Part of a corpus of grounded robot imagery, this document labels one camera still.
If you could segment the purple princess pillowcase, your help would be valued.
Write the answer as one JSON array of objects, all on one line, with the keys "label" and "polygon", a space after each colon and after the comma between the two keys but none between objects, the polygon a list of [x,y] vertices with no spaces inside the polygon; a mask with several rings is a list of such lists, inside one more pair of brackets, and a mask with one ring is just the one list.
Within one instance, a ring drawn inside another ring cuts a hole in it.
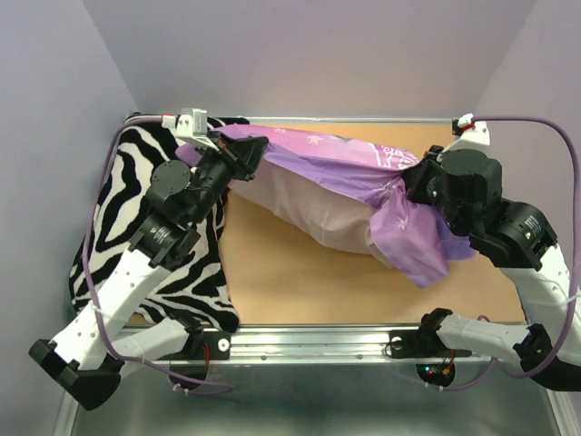
[{"label": "purple princess pillowcase", "polygon": [[468,238],[454,235],[430,206],[406,197],[402,173],[418,158],[393,146],[333,134],[256,124],[217,127],[230,138],[265,136],[261,159],[375,209],[371,239],[419,287],[448,276],[453,261],[473,257]]}]

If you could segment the white pillow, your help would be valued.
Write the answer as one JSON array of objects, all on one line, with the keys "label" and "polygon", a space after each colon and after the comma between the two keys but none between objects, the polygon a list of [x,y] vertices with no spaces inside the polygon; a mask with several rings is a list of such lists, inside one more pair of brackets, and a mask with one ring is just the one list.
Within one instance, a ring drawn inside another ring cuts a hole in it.
[{"label": "white pillow", "polygon": [[370,219],[375,209],[365,203],[267,161],[261,162],[253,180],[234,181],[231,189],[325,247],[369,254],[386,267],[395,267],[371,239]]}]

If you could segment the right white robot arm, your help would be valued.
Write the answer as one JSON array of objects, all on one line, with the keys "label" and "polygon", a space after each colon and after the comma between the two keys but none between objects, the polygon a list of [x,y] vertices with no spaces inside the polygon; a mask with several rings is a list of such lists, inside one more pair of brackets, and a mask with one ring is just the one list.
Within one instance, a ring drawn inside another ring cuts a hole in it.
[{"label": "right white robot arm", "polygon": [[503,198],[502,166],[481,151],[433,145],[403,179],[409,200],[433,207],[448,230],[514,284],[527,318],[507,325],[437,308],[403,346],[414,357],[478,353],[551,391],[579,391],[578,287],[547,218],[531,204]]}]

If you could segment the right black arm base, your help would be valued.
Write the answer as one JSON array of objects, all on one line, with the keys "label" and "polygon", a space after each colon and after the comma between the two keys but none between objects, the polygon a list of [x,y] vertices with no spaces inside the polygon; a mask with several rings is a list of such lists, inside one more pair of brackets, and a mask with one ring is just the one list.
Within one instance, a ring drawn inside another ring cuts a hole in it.
[{"label": "right black arm base", "polygon": [[451,386],[456,376],[456,358],[472,356],[470,351],[448,348],[435,333],[420,329],[390,331],[384,354],[396,360],[413,360],[419,379],[438,388]]}]

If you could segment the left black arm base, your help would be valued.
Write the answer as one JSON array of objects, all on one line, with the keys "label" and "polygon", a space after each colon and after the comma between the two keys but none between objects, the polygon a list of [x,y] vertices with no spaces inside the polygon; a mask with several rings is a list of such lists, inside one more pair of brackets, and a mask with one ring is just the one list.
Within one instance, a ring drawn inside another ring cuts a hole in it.
[{"label": "left black arm base", "polygon": [[158,361],[169,364],[169,370],[179,377],[169,376],[173,384],[189,390],[200,387],[198,382],[184,381],[183,377],[206,381],[211,361],[230,359],[231,334],[223,331],[199,330],[179,350],[166,353]]}]

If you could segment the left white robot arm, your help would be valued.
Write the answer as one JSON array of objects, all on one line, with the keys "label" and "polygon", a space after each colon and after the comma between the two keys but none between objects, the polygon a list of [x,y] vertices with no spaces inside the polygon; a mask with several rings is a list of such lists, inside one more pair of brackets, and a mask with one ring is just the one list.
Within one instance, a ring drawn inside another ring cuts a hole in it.
[{"label": "left white robot arm", "polygon": [[85,410],[108,401],[123,378],[140,366],[178,353],[195,356],[202,327],[185,312],[132,336],[117,337],[140,303],[180,268],[199,241],[197,226],[233,180],[253,179],[269,143],[264,136],[233,139],[223,133],[196,135],[202,157],[197,166],[171,160],[159,165],[145,198],[150,213],[99,289],[85,277],[89,302],[51,340],[39,339],[30,357]]}]

